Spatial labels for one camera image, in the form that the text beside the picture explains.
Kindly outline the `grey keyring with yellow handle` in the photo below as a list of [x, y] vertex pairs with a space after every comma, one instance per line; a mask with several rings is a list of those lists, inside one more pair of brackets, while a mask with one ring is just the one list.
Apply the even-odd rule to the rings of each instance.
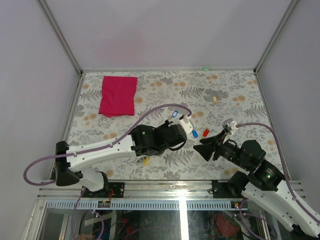
[[141, 157], [141, 158], [139, 158], [139, 159], [137, 160], [137, 163], [143, 164], [143, 166], [144, 166], [144, 160], [145, 160], [145, 158], [150, 158], [150, 157], [148, 157], [148, 156]]

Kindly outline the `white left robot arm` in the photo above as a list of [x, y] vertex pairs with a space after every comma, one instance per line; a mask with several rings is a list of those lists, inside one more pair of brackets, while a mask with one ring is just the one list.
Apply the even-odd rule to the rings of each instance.
[[88, 145], [70, 146], [66, 141], [60, 141], [55, 147], [56, 185], [81, 184], [98, 197], [105, 197], [110, 190], [108, 177], [101, 171], [92, 170], [91, 166], [108, 160], [177, 151], [185, 145], [192, 128], [189, 120], [181, 119], [178, 123], [166, 120], [158, 127], [137, 125], [126, 136]]

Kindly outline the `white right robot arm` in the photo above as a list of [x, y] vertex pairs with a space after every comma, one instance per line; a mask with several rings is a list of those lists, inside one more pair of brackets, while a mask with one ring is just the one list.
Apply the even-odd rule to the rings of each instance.
[[193, 148], [206, 161], [224, 158], [240, 167], [227, 182], [231, 196], [253, 201], [289, 232], [319, 238], [320, 215], [296, 194], [285, 175], [265, 159], [266, 152], [256, 140], [246, 140], [238, 146], [221, 132], [201, 139]]

